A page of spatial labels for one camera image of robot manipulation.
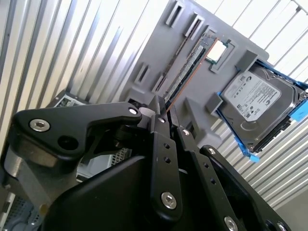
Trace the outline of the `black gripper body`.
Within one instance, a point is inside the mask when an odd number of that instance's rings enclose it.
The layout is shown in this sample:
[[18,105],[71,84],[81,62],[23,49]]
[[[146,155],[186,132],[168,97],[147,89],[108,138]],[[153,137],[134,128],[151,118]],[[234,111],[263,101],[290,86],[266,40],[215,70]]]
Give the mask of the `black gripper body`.
[[150,201],[152,159],[133,157],[71,188],[51,205],[44,231],[221,231],[199,185],[179,173],[182,215],[165,221]]

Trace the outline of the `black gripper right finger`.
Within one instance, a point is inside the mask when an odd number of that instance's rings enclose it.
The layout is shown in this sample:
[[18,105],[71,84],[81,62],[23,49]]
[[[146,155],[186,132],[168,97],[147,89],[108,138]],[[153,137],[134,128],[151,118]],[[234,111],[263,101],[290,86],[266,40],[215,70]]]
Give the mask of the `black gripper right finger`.
[[289,231],[288,224],[269,206],[230,163],[210,145],[198,148],[192,134],[179,123],[174,106],[168,110],[171,131],[188,168],[192,198],[201,198],[193,211],[209,212],[212,231]]

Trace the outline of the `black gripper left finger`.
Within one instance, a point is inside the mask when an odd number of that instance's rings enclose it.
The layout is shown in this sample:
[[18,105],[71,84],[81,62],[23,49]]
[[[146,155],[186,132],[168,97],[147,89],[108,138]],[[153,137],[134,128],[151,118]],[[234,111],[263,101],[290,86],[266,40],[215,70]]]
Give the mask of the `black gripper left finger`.
[[82,183],[76,173],[83,159],[128,148],[132,155],[124,161],[152,159],[150,201],[155,213],[165,221],[179,221],[183,208],[178,155],[165,102],[156,96],[148,109],[146,115],[120,102],[16,113],[14,154],[21,159],[16,178],[32,203],[46,205],[49,211],[58,197]]

